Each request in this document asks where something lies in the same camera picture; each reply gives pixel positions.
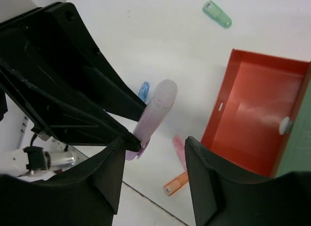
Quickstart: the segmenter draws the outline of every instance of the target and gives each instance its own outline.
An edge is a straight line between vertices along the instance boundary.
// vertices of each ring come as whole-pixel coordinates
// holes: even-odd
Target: open box
[[[233,50],[202,143],[249,171],[274,176],[310,80],[309,62]]]

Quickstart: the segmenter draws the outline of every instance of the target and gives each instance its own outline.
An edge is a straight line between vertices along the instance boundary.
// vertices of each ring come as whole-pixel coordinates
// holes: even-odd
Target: white table
[[[183,172],[171,139],[201,139],[233,48],[311,59],[311,0],[213,0],[233,19],[223,29],[202,12],[208,0],[68,0],[102,53],[134,91],[152,94],[163,79],[178,85],[171,113],[124,181],[188,225],[195,225],[187,185],[171,197],[163,186]],[[117,117],[128,129],[135,122]],[[100,148],[87,148],[95,153]]]

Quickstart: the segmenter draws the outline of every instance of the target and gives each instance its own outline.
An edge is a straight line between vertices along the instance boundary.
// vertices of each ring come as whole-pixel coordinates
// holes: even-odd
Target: pink highlighter
[[[182,164],[185,171],[187,171],[186,167],[186,156],[185,156],[185,145],[182,138],[179,135],[176,135],[173,140],[173,146],[176,150],[180,163]]]

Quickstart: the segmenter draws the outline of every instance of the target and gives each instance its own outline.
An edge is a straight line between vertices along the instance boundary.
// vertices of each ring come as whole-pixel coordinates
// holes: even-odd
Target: cable
[[[34,140],[38,137],[38,135],[36,133],[34,133],[33,137],[30,140],[30,146],[32,147]]]

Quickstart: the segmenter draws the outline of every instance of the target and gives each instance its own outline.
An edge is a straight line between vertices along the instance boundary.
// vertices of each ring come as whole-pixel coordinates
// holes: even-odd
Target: black plastic part
[[[69,145],[140,142],[105,111],[138,121],[145,103],[116,74],[72,3],[0,24],[0,87],[34,122]]]
[[[8,111],[5,93],[0,89],[0,121],[4,118],[4,114]]]
[[[197,226],[311,225],[311,172],[269,179],[212,153],[193,137],[185,143]]]
[[[110,226],[118,212],[125,140],[47,181],[0,175],[0,217],[11,226]]]
[[[28,155],[29,164],[26,165],[28,170],[47,170],[48,165],[45,161],[45,154],[42,147],[26,147],[24,152]]]

